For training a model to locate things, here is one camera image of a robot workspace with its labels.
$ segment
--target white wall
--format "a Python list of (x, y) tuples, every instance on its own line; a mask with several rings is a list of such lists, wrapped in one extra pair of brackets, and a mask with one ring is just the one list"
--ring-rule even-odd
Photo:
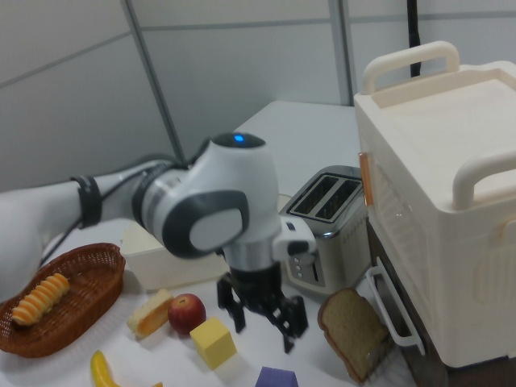
[[(360, 91), (365, 66), (377, 56), (409, 47), (405, 1), (344, 0), (350, 23), (352, 59)], [(461, 63), (481, 65), (495, 60), (516, 62), (516, 2), (509, 0), (419, 0), (421, 43), (446, 40), (459, 50)], [(422, 73), (443, 66), (422, 64)], [(408, 68), (387, 74), (379, 85), (410, 76)]]
[(132, 4), (187, 156), (271, 101), (351, 102), (333, 0)]
[(119, 0), (0, 2), (0, 191), (173, 150)]

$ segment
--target bread roll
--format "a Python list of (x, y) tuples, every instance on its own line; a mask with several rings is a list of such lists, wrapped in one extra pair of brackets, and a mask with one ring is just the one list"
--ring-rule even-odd
[(127, 320), (127, 326), (139, 339), (149, 336), (169, 320), (169, 304), (172, 299), (168, 290), (161, 289), (135, 310)]
[(318, 324), (349, 376), (363, 383), (372, 371), (368, 354), (389, 334), (371, 304), (356, 290), (342, 289), (322, 304)]
[(68, 280), (63, 275), (55, 273), (47, 277), (12, 310), (12, 320), (22, 326), (36, 324), (69, 289)]

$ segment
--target brown basket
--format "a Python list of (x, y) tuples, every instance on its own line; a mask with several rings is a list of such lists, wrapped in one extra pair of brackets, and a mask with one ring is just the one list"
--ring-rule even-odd
[[(76, 248), (43, 266), (22, 293), (0, 305), (0, 350), (23, 357), (51, 355), (70, 345), (114, 304), (122, 292), (125, 260), (118, 246)], [(11, 321), (11, 311), (42, 280), (60, 273), (70, 290), (32, 327)]]

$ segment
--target red apple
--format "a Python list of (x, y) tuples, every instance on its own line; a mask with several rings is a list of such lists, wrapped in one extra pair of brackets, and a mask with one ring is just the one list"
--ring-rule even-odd
[(205, 321), (206, 308), (195, 294), (180, 294), (170, 302), (169, 322), (178, 334), (189, 335)]

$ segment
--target white table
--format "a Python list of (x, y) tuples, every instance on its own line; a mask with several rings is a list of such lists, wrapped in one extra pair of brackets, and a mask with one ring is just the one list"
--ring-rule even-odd
[[(316, 172), (328, 165), (358, 166), (359, 140), (351, 107), (273, 102), (245, 122), (238, 131), (267, 141), (277, 167), (280, 194), (294, 195)], [(126, 220), (114, 220), (74, 231), (55, 255), (88, 243), (120, 245)], [(89, 359), (95, 350), (106, 355), (114, 380), (122, 386), (254, 386), (262, 366), (296, 372), (301, 387), (351, 387), (343, 362), (333, 352), (317, 325), (321, 297), (300, 292), (284, 283), (285, 295), (305, 298), (309, 329), (289, 355), (283, 352), (280, 332), (264, 317), (246, 310), (247, 327), (239, 335), (225, 310), (217, 306), (215, 281), (173, 289), (175, 295), (195, 293), (208, 316), (216, 315), (232, 334), (237, 355), (211, 371), (190, 339), (179, 338), (166, 324), (136, 341), (126, 326), (132, 311), (148, 299), (127, 269), (118, 301), (80, 339), (52, 356), (23, 359), (0, 352), (0, 386), (91, 386)], [(362, 281), (359, 293), (371, 297)], [(412, 377), (396, 349), (366, 385), (411, 386)]]

